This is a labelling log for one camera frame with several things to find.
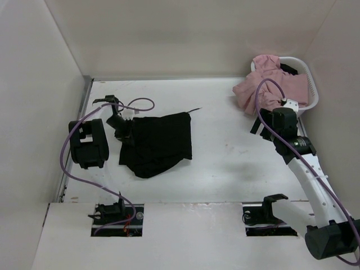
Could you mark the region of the black trousers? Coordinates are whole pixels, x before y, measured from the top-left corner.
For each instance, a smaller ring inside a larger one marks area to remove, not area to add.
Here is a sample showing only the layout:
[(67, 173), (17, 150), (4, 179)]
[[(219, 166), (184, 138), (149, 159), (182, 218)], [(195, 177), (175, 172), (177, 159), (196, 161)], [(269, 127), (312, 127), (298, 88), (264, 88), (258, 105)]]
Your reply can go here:
[(131, 144), (122, 143), (119, 165), (136, 177), (148, 179), (182, 160), (192, 160), (190, 112), (134, 118), (132, 140)]

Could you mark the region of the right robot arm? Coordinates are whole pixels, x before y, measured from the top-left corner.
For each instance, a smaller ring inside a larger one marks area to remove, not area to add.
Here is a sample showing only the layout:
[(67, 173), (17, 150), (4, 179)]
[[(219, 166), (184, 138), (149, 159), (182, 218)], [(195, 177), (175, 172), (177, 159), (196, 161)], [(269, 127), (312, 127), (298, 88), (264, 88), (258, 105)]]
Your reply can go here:
[(277, 219), (296, 230), (310, 254), (317, 260), (354, 253), (359, 248), (359, 220), (354, 219), (332, 190), (318, 161), (316, 149), (308, 137), (298, 135), (298, 119), (293, 109), (260, 109), (251, 129), (260, 125), (263, 139), (273, 142), (276, 152), (298, 179), (314, 216), (276, 194), (264, 198), (262, 218), (269, 223)]

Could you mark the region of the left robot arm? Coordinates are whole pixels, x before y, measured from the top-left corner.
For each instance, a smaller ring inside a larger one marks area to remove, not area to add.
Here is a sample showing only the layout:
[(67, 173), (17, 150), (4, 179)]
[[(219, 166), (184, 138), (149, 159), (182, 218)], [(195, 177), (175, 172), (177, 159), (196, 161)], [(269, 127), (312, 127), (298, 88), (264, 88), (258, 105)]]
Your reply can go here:
[(100, 169), (103, 173), (109, 174), (106, 162), (110, 156), (110, 149), (104, 125), (108, 124), (114, 129), (116, 139), (126, 142), (131, 138), (133, 115), (137, 109), (131, 106), (134, 101), (124, 105), (114, 95), (98, 98), (94, 103), (99, 103), (100, 106), (81, 119), (69, 123), (69, 134), (60, 153), (60, 167), (69, 178), (97, 187), (118, 200), (112, 205), (98, 205), (95, 213), (89, 216), (103, 227), (114, 226), (135, 218), (136, 207), (122, 196), (120, 191), (109, 189), (110, 176), (87, 180), (69, 173), (64, 165), (64, 151), (69, 145), (72, 161), (82, 169)]

